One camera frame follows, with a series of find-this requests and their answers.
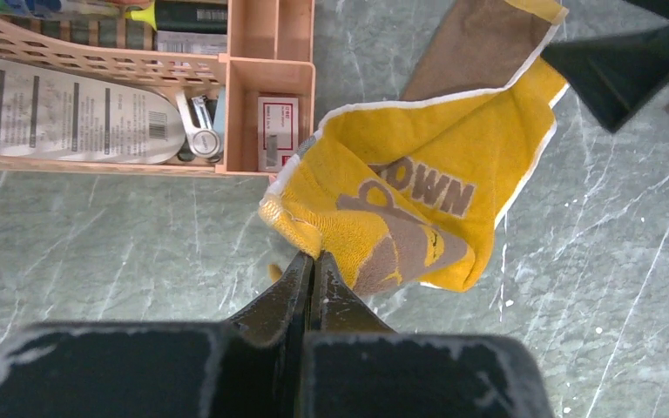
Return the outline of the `yellow brown bear towel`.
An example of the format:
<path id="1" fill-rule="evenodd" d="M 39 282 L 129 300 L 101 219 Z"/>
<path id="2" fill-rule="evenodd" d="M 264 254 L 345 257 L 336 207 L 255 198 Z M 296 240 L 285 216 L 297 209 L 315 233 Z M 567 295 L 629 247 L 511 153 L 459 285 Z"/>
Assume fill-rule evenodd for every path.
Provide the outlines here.
<path id="1" fill-rule="evenodd" d="M 565 79 L 542 51 L 554 1 L 458 1 L 396 101 L 330 111 L 260 202 L 360 296 L 410 282 L 464 292 L 557 129 Z"/>

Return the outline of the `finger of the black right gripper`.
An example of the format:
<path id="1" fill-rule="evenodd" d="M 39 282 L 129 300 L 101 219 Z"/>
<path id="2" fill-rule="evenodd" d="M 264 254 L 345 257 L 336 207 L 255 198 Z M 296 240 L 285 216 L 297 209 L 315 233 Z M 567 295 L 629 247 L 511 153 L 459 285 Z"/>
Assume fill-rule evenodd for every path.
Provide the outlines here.
<path id="1" fill-rule="evenodd" d="M 542 58 L 567 80 L 599 124 L 614 133 L 669 85 L 669 24 L 549 44 Z"/>

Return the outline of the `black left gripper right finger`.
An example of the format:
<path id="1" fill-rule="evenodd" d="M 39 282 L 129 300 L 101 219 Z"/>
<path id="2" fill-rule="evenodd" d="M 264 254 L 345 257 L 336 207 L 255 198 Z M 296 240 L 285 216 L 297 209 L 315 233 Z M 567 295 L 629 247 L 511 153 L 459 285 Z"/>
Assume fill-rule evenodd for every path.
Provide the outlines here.
<path id="1" fill-rule="evenodd" d="M 310 296 L 310 329 L 332 333 L 388 333 L 386 325 L 342 278 L 333 254 L 314 263 Z"/>

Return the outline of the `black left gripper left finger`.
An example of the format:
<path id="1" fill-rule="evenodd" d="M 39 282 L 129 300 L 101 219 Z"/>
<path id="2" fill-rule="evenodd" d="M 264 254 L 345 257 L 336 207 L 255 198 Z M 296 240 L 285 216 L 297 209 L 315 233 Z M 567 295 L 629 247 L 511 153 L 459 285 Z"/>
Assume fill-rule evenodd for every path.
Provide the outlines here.
<path id="1" fill-rule="evenodd" d="M 256 346 L 278 344 L 309 305 L 313 270 L 314 259 L 297 253 L 277 281 L 227 321 Z"/>

